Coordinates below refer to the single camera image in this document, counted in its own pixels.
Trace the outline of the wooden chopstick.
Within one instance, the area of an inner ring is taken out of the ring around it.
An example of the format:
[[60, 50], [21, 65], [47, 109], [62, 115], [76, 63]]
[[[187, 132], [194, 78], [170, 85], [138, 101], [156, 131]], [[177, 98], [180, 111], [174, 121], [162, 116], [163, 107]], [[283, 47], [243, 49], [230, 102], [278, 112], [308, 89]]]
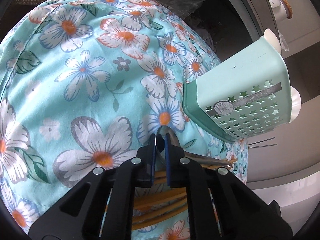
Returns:
[[133, 224], [142, 223], [147, 220], [157, 219], [158, 217], [164, 217], [168, 219], [169, 217], [175, 216], [187, 209], [187, 198], [181, 198], [173, 204], [161, 207], [158, 210], [153, 210], [150, 213], [146, 213], [141, 216], [134, 217], [132, 220]]
[[237, 159], [231, 159], [231, 160], [220, 160], [220, 159], [213, 159], [210, 161], [200, 162], [200, 165], [204, 168], [208, 168], [211, 170], [218, 169], [221, 167], [224, 167], [226, 169], [231, 169], [232, 165], [237, 162]]
[[167, 178], [166, 177], [161, 177], [161, 178], [156, 178], [154, 180], [154, 184], [157, 185], [157, 184], [164, 184], [167, 182]]
[[141, 196], [135, 198], [134, 209], [143, 209], [145, 207], [150, 207], [153, 205], [161, 204], [171, 200], [175, 200], [186, 195], [186, 190], [183, 188], [173, 189], [157, 194], [152, 194], [148, 196]]
[[156, 171], [155, 178], [163, 178], [166, 177], [166, 171]]
[[141, 223], [132, 224], [131, 230], [134, 231], [134, 230], [138, 230], [138, 229], [142, 229], [142, 228], [151, 226], [153, 224], [157, 224], [157, 223], [163, 222], [163, 221], [165, 221], [165, 220], [167, 220], [169, 218], [172, 218], [172, 217], [184, 212], [185, 210], [186, 209], [171, 211], [169, 213], [166, 213], [164, 215], [160, 215], [158, 217], [143, 221]]

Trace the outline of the metal spoon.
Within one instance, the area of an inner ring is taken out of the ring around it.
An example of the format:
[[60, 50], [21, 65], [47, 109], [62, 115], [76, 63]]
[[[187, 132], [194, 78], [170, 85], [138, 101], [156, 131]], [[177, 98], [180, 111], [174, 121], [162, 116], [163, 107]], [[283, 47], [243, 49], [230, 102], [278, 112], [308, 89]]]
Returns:
[[[168, 135], [170, 138], [170, 142], [172, 145], [181, 148], [179, 139], [177, 137], [177, 135], [175, 134], [175, 132], [169, 127], [169, 126], [160, 126], [157, 129], [156, 132], [156, 140], [155, 140], [155, 145], [157, 148], [157, 153], [158, 156], [160, 157], [161, 161], [165, 164], [165, 152], [164, 152], [164, 138], [165, 136]], [[205, 162], [205, 161], [210, 161], [213, 160], [214, 158], [211, 157], [207, 157], [207, 156], [202, 156], [202, 155], [198, 155], [198, 154], [194, 154], [194, 153], [190, 153], [185, 151], [183, 148], [181, 148], [183, 151], [183, 156], [187, 157], [189, 159], [192, 159], [194, 161], [197, 161], [198, 163], [200, 162]]]

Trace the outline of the grey kitchen counter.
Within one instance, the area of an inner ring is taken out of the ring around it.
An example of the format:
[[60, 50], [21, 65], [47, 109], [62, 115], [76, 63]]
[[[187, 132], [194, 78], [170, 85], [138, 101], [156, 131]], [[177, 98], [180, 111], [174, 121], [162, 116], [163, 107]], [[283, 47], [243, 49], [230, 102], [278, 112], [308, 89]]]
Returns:
[[222, 61], [263, 36], [279, 31], [269, 0], [214, 0], [216, 54]]

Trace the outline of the mint green utensil basket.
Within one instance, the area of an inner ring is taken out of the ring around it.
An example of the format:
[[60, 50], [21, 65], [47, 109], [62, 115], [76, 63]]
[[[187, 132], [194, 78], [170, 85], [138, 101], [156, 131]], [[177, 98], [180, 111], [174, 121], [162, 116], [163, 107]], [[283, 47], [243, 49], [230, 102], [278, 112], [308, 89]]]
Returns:
[[204, 131], [233, 143], [289, 123], [291, 103], [285, 61], [262, 36], [186, 83], [182, 106]]

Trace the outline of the white rice paddle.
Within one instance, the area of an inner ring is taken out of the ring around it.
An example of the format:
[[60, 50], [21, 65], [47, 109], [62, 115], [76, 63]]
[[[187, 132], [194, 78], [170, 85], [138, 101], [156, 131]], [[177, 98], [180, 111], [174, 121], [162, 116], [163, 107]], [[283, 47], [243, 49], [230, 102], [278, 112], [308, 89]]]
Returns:
[[296, 119], [296, 117], [299, 115], [300, 113], [300, 109], [302, 106], [301, 103], [301, 97], [300, 97], [300, 93], [298, 90], [296, 90], [294, 87], [291, 86], [291, 117], [290, 117], [290, 123], [293, 122], [293, 120]]

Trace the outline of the floral turquoise cloth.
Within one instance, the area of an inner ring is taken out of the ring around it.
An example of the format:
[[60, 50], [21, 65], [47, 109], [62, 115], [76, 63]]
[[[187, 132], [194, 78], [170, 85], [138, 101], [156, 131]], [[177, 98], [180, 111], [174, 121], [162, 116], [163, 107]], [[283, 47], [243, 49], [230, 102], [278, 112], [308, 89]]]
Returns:
[[1, 199], [30, 227], [96, 167], [133, 158], [160, 126], [247, 180], [245, 140], [225, 143], [182, 109], [183, 85], [220, 64], [156, 0], [48, 0], [1, 42]]

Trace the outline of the white ceramic soup spoon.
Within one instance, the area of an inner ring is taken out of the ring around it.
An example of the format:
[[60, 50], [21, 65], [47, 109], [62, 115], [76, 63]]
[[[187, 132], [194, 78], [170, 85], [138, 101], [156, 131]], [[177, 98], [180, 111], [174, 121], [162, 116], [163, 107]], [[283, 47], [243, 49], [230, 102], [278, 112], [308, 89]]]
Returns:
[[265, 29], [263, 37], [279, 54], [281, 54], [280, 41], [278, 40], [278, 38], [272, 30], [268, 28]]

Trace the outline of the white electric kettle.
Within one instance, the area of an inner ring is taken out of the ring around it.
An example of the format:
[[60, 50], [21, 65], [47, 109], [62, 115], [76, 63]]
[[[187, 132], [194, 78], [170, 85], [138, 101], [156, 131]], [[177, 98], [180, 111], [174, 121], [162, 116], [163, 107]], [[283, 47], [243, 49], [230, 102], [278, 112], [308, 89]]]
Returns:
[[268, 0], [277, 22], [285, 19], [290, 20], [293, 16], [293, 10], [287, 0]]

